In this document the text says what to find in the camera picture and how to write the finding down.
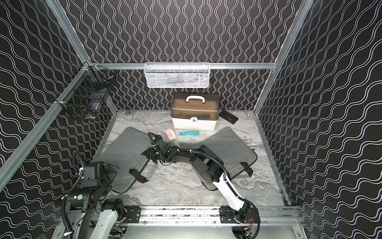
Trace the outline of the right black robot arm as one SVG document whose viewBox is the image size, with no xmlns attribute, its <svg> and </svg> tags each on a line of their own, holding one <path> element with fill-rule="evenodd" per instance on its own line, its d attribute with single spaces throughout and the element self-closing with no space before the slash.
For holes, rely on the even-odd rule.
<svg viewBox="0 0 382 239">
<path fill-rule="evenodd" d="M 163 165 L 176 162 L 185 162 L 192 165 L 196 173 L 207 183 L 214 185 L 224 196 L 237 223 L 244 223 L 250 218 L 250 211 L 254 214 L 254 220 L 260 223 L 259 211 L 247 199 L 244 199 L 235 189 L 231 182 L 228 170 L 223 161 L 207 146 L 202 145 L 197 149 L 186 149 L 171 146 L 164 142 L 160 135 L 148 133 L 151 147 L 144 151 L 149 160 L 157 160 Z"/>
</svg>

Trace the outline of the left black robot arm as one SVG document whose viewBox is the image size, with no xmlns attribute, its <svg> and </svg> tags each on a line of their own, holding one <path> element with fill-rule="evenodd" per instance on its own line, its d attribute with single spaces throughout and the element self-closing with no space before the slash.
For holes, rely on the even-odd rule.
<svg viewBox="0 0 382 239">
<path fill-rule="evenodd" d="M 65 239 L 108 239 L 122 235 L 117 224 L 127 219 L 122 199 L 106 199 L 119 167 L 103 161 L 85 164 L 78 151 L 72 164 L 78 179 L 62 198 Z"/>
</svg>

